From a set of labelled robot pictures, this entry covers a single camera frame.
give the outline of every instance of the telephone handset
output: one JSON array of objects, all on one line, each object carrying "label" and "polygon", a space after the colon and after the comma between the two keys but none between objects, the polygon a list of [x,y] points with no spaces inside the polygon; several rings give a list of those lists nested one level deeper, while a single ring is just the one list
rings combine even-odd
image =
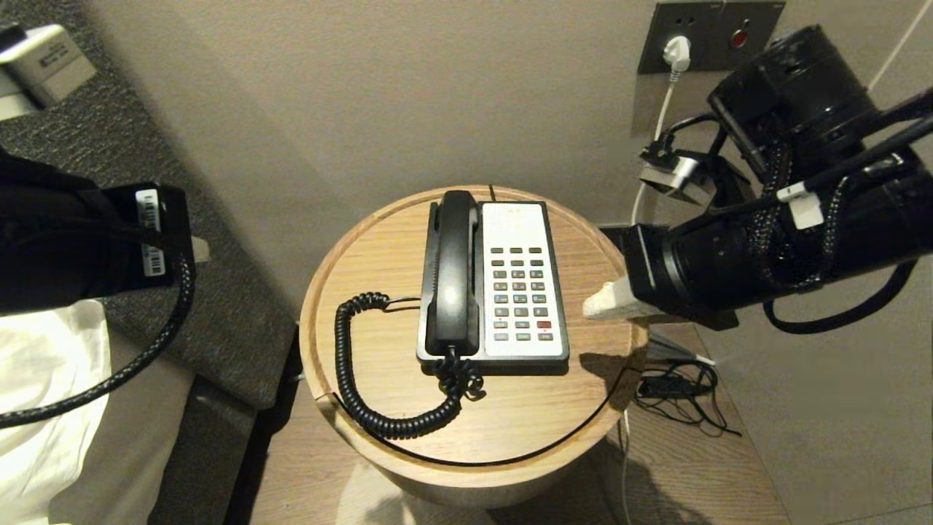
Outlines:
[{"label": "telephone handset", "polygon": [[431,205],[429,229],[437,232],[438,245],[425,350],[432,356],[443,357],[451,349],[458,356],[471,356],[479,349],[480,306],[473,268],[479,215],[469,192],[447,192],[443,206]]}]

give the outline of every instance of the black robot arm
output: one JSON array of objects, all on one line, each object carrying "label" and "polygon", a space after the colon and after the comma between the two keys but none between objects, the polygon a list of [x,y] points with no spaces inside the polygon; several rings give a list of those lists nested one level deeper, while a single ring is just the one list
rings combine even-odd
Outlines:
[{"label": "black robot arm", "polygon": [[[672,174],[649,185],[691,202],[710,199],[698,203],[708,205],[704,214],[674,228],[629,230],[623,244],[634,300],[715,330],[737,326],[736,308],[764,304],[777,328],[816,333],[893,299],[915,260],[933,251],[933,177],[911,148],[933,132],[933,90],[879,111],[812,26],[732,73],[708,102],[712,113],[675,124],[642,155]],[[708,152],[673,148],[676,131],[702,121],[720,126]],[[864,145],[904,121],[915,122]],[[760,182],[760,196],[719,157],[727,138]],[[895,265],[888,284],[849,312],[805,323],[774,314],[774,299]]]}]

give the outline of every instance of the red button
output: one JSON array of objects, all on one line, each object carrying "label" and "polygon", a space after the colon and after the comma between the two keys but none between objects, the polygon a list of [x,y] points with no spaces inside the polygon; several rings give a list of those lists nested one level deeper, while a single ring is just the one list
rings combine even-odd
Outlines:
[{"label": "red button", "polygon": [[742,46],[748,43],[748,32],[744,29],[740,29],[732,34],[732,39],[729,41],[729,45],[733,49],[738,50]]}]

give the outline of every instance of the white label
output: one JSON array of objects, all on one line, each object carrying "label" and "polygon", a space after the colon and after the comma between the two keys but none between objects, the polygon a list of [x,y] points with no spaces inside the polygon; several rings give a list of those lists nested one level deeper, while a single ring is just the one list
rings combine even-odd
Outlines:
[{"label": "white label", "polygon": [[[162,231],[159,217],[159,191],[156,189],[136,192],[136,211],[139,213],[139,224],[143,227]],[[143,273],[146,277],[165,275],[165,254],[158,248],[142,245]]]}]

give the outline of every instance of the wooden tabletop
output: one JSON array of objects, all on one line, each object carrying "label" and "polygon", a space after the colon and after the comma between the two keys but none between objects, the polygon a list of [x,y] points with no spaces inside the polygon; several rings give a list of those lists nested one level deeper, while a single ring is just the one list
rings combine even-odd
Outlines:
[{"label": "wooden tabletop", "polygon": [[[483,472],[522,472],[514,478],[521,481],[568,464],[606,434],[631,399],[648,340],[645,328],[626,321],[583,318],[583,301],[622,275],[624,263],[598,230],[557,203],[494,188],[500,201],[548,204],[571,350],[565,376],[487,376],[486,397],[477,402],[465,398],[452,423],[388,445],[362,431],[337,400],[336,307],[365,291],[420,295],[428,209],[452,189],[469,190],[478,201],[492,200],[484,186],[419,193],[372,214],[337,243],[305,297],[301,357],[318,407],[344,439],[382,468],[422,480],[436,480],[436,472],[443,472],[451,483],[469,485],[481,482],[466,482],[462,475],[478,472],[469,465],[483,464]],[[417,329],[417,310],[354,318],[356,383],[367,404],[386,416],[411,417],[443,399],[437,380],[424,375],[415,359]],[[425,469],[435,473],[425,475]]]}]

